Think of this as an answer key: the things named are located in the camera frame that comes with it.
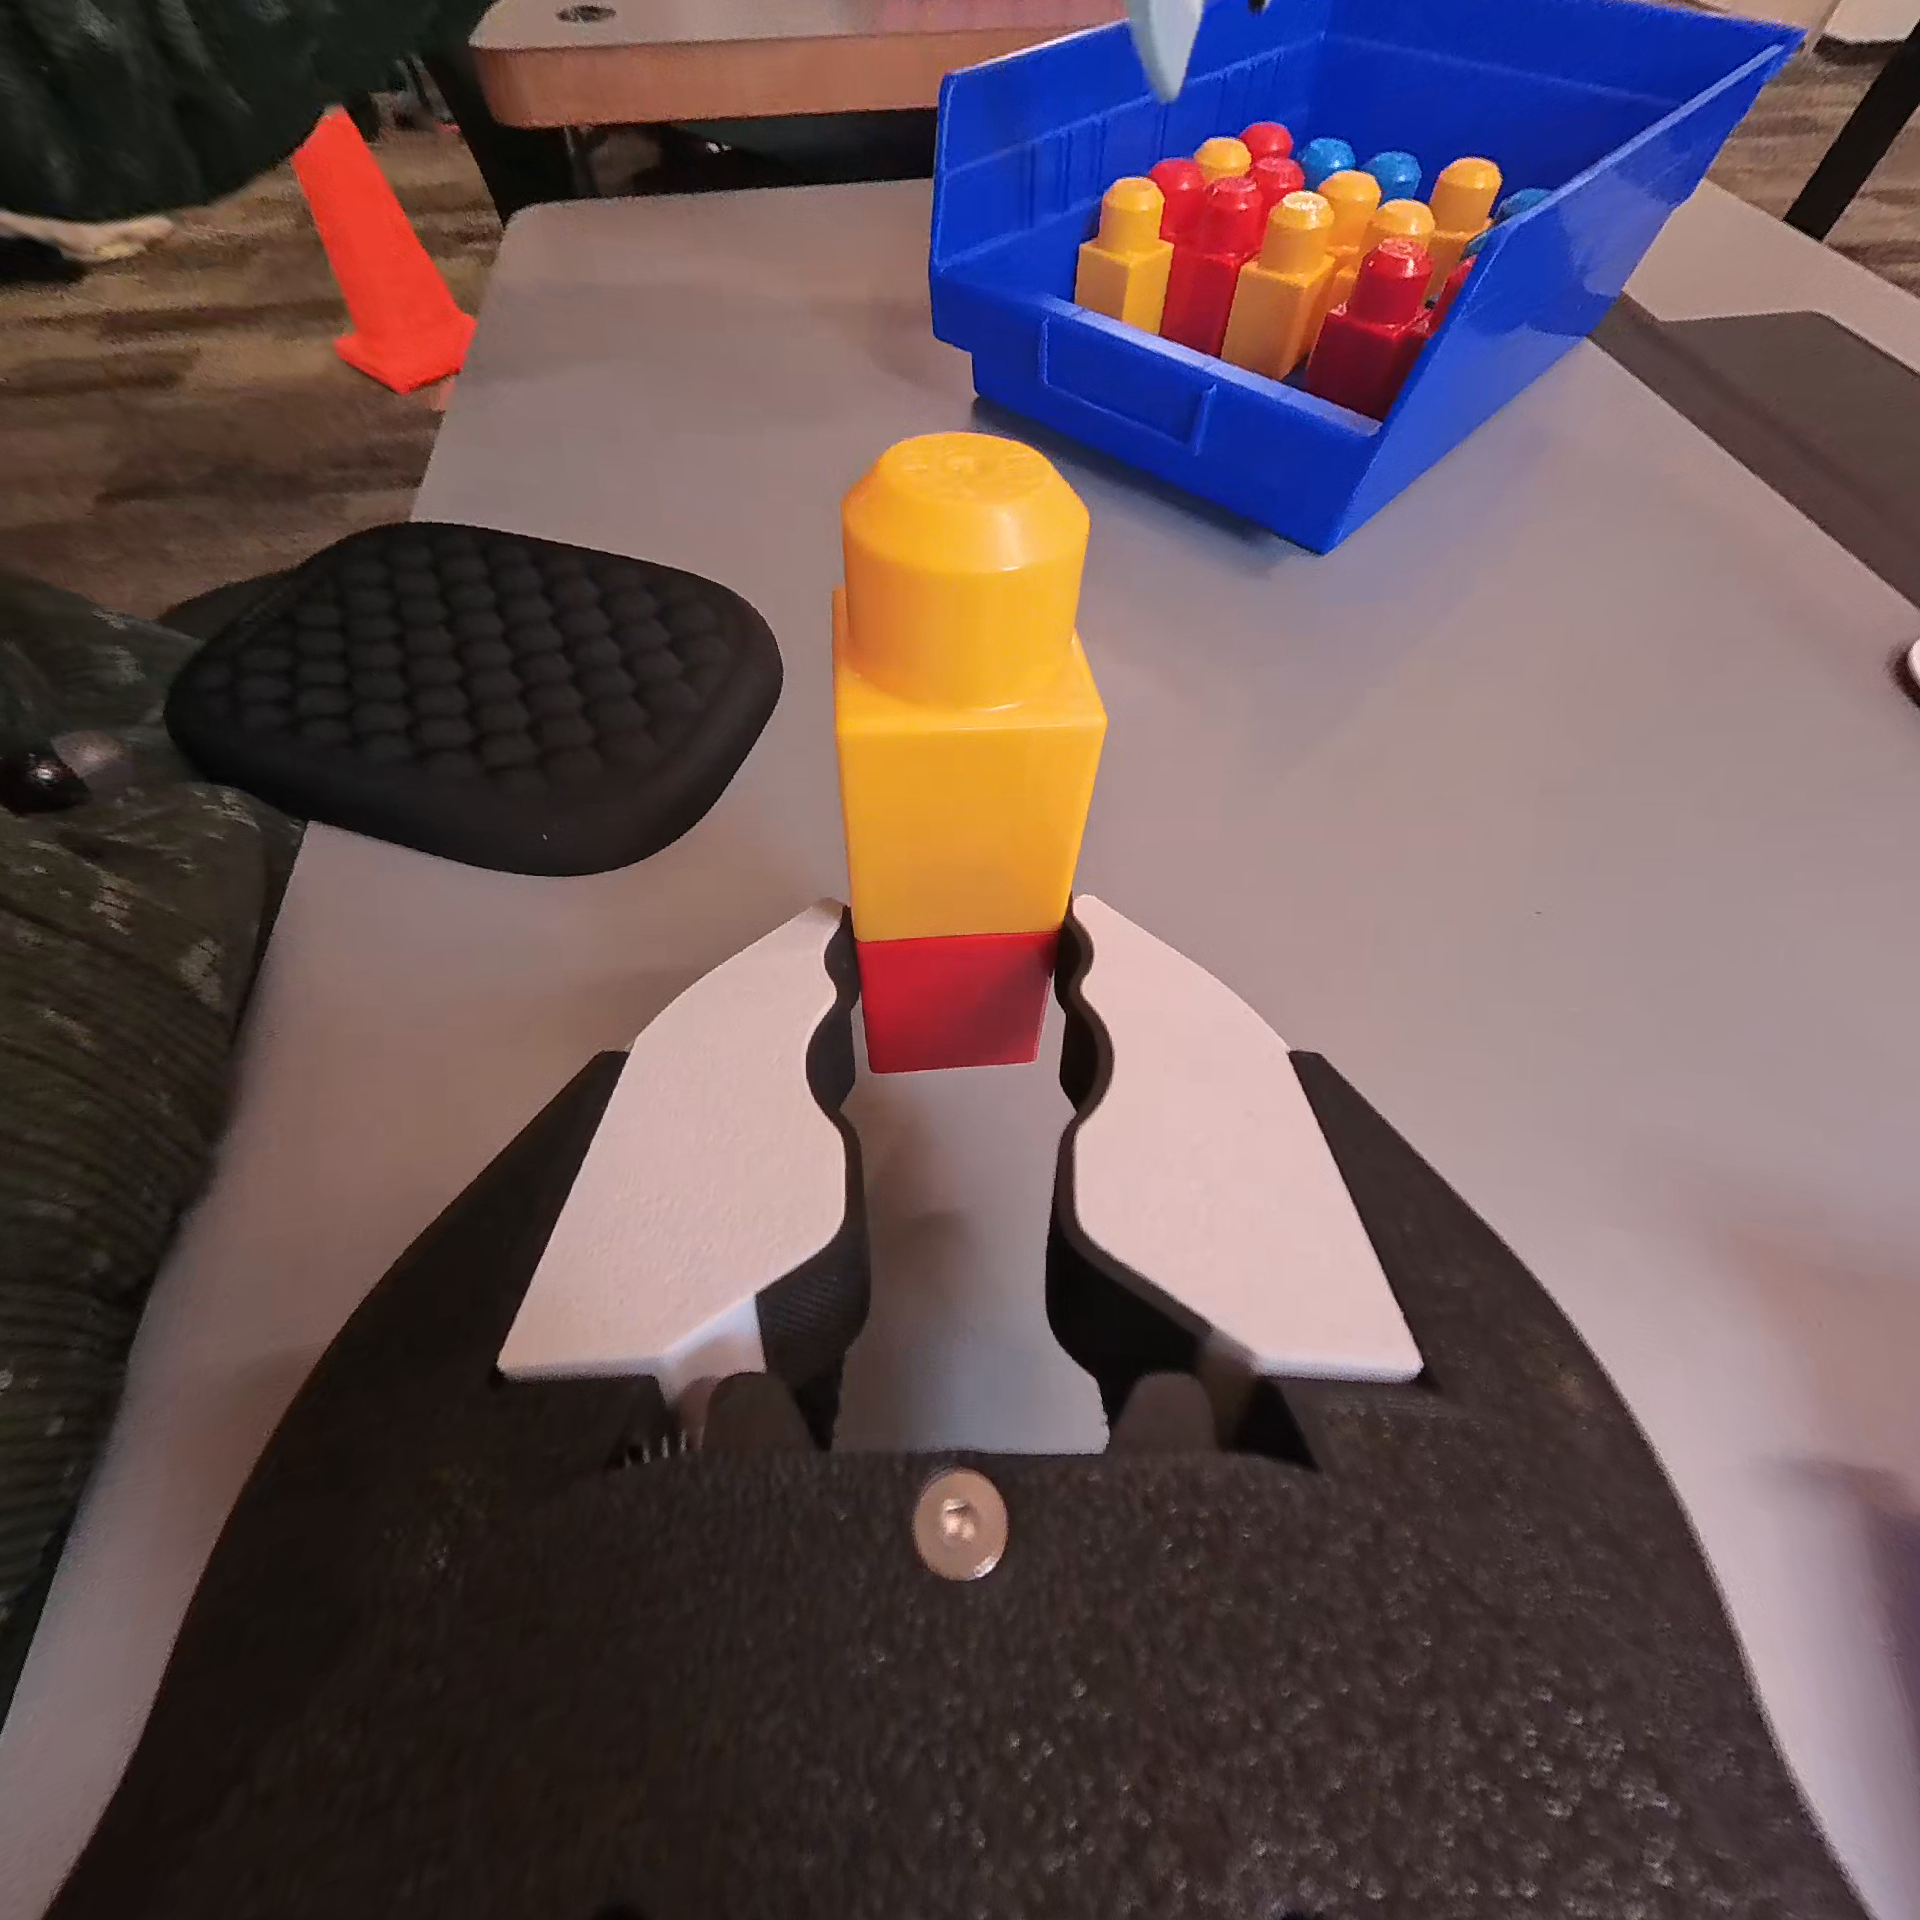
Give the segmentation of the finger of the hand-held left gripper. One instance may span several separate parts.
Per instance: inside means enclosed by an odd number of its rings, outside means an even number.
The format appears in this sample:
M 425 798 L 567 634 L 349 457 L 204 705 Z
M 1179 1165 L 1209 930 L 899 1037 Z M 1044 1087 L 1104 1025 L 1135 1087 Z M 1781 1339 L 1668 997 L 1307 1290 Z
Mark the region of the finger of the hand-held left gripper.
M 1135 54 L 1147 85 L 1164 104 L 1174 102 L 1184 88 L 1205 13 L 1207 2 L 1203 0 L 1126 2 L 1126 24 Z

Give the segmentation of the yellow mega block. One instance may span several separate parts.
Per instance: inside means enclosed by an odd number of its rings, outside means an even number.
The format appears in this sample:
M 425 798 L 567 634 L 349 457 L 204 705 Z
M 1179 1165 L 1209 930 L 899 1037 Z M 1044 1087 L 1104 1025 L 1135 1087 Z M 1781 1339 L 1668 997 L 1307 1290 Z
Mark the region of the yellow mega block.
M 839 520 L 855 937 L 1056 931 L 1108 725 L 1077 632 L 1087 504 L 1035 447 L 945 429 L 887 447 Z

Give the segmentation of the red mega block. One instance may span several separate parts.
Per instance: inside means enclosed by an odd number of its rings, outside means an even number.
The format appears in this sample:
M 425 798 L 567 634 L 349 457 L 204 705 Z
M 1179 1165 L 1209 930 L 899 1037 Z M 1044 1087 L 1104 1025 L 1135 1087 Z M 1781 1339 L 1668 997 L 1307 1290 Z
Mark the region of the red mega block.
M 1038 1058 L 1061 931 L 857 941 L 869 1070 L 945 1071 Z

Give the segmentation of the pile of blocks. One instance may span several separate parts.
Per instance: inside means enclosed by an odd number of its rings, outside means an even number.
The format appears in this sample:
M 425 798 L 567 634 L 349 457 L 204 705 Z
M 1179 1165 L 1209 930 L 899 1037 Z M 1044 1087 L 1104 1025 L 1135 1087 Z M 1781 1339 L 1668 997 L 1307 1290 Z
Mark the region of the pile of blocks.
M 1377 422 L 1487 235 L 1544 200 L 1480 154 L 1429 176 L 1413 150 L 1254 121 L 1108 182 L 1071 302 Z

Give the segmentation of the blue plastic bin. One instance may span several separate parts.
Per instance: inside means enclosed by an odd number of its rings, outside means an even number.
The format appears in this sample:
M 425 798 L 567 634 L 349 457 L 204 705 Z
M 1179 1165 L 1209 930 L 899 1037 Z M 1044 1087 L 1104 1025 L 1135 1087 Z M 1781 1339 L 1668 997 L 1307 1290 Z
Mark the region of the blue plastic bin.
M 933 333 L 968 353 L 982 399 L 1328 553 L 1593 333 L 1798 41 L 1652 3 L 1209 3 L 1173 102 L 1124 22 L 955 70 Z M 1254 118 L 1361 152 L 1479 154 L 1548 192 L 1495 229 L 1380 422 L 1070 298 L 1115 177 Z

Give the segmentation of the person's torso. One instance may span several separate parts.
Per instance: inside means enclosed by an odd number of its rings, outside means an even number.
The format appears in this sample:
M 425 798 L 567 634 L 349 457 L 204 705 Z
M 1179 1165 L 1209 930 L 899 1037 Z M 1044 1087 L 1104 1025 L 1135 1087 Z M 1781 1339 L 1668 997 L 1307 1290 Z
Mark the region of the person's torso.
M 199 640 L 4 567 L 3 1710 L 224 1135 L 303 823 L 161 725 Z

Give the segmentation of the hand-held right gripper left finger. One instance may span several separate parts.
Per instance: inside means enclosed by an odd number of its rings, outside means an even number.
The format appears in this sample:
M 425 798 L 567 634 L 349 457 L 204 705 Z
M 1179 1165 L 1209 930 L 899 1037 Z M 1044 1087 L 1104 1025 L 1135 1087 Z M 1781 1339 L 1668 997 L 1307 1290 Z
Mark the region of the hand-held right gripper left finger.
M 855 1003 L 851 911 L 820 898 L 638 1032 L 499 1349 L 508 1379 L 648 1377 L 681 1413 L 765 1373 L 831 1447 L 873 1303 Z

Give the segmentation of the orange traffic cone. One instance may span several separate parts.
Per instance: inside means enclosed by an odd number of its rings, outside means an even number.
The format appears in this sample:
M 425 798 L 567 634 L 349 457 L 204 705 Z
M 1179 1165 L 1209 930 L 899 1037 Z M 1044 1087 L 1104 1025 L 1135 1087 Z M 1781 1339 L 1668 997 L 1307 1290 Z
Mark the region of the orange traffic cone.
M 334 342 L 341 360 L 392 392 L 456 376 L 476 322 L 455 303 L 348 110 L 319 117 L 293 167 L 348 311 L 348 330 Z

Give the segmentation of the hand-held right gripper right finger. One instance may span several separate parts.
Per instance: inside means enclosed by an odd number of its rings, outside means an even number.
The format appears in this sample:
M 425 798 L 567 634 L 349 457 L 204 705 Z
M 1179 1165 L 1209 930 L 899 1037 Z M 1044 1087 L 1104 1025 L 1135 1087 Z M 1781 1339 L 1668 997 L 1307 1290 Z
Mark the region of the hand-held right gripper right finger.
M 1200 1383 L 1238 1419 L 1283 1379 L 1411 1384 L 1417 1339 L 1289 1045 L 1231 987 L 1095 896 L 1056 970 L 1071 1114 L 1048 1327 L 1121 1415 Z

